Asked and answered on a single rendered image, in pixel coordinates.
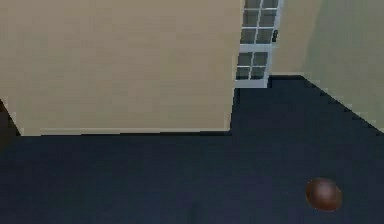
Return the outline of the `white glazed room door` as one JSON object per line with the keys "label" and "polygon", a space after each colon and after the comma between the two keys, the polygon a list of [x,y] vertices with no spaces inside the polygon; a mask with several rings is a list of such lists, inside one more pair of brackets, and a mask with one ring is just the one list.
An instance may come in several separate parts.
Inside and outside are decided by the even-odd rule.
{"label": "white glazed room door", "polygon": [[236,88],[267,88],[272,54],[277,41],[284,0],[245,0],[240,51],[235,75]]}

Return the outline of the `brown ball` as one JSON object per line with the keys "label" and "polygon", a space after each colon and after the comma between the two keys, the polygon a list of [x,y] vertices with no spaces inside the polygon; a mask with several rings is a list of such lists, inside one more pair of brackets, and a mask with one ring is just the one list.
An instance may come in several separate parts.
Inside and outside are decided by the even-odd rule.
{"label": "brown ball", "polygon": [[343,193],[334,181],[319,177],[306,184],[305,198],[313,209],[334,212],[342,206]]}

